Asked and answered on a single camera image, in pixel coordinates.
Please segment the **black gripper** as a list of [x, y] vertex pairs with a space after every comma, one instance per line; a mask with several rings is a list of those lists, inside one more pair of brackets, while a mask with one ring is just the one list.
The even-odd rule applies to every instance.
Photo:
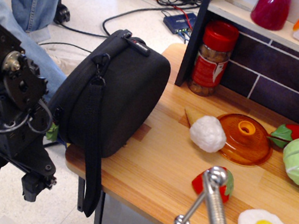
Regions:
[[0, 143], [0, 170], [11, 163], [25, 175], [21, 178], [24, 200], [35, 202], [45, 188], [52, 189], [57, 183], [55, 165], [45, 150], [42, 139], [37, 138], [28, 145]]

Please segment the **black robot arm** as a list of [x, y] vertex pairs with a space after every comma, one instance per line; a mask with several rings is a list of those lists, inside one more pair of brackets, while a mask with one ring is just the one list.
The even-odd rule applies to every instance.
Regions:
[[0, 170], [11, 163], [24, 172], [23, 197], [29, 202], [56, 182], [43, 145], [53, 123], [44, 100], [47, 84], [20, 41], [0, 25]]

